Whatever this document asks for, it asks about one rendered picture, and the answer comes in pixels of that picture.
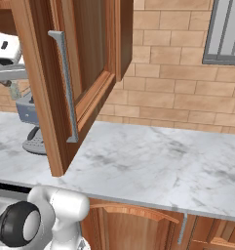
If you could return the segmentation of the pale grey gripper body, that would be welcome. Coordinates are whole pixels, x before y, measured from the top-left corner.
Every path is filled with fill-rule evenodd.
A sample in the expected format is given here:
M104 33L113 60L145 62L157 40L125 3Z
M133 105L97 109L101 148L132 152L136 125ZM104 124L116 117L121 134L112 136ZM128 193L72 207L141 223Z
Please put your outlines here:
M0 67L0 81L27 79L24 65L7 65Z

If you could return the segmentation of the wooden arched base cabinet door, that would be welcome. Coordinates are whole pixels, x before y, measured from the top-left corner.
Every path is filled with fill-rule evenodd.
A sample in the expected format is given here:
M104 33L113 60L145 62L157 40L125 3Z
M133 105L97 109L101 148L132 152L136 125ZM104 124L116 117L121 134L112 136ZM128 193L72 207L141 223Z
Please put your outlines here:
M91 198L81 227L92 250L181 250L182 220L173 211Z

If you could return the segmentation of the grey stand mixer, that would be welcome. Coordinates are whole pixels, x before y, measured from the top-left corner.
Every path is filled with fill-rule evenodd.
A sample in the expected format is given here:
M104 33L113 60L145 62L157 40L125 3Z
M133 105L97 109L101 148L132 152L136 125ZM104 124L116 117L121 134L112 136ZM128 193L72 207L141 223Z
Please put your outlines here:
M31 92L17 99L16 106L20 120L24 123L33 125L33 129L29 132L27 139L22 143L22 147L30 153L46 155L46 149Z

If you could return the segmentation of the grey framed window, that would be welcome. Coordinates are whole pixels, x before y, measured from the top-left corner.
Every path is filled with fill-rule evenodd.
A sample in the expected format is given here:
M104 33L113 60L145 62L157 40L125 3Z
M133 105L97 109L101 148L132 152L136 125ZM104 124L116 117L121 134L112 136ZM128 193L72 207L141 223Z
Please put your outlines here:
M235 65L235 0L214 0L202 64Z

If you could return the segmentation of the wooden wall cabinet door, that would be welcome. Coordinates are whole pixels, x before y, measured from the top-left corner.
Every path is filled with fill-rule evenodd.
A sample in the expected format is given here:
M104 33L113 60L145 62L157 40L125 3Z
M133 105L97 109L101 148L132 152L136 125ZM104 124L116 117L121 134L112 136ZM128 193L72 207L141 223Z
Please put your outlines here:
M53 176L67 171L115 83L115 0L11 0Z

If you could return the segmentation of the wooden wall cabinet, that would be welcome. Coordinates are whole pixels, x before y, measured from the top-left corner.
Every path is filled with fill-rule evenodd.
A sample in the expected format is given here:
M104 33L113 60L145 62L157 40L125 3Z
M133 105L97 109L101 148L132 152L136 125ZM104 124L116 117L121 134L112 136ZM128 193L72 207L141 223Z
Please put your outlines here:
M97 67L121 80L133 53L134 0L34 0L49 3L54 29L63 31L68 61L78 66L84 84L97 77Z

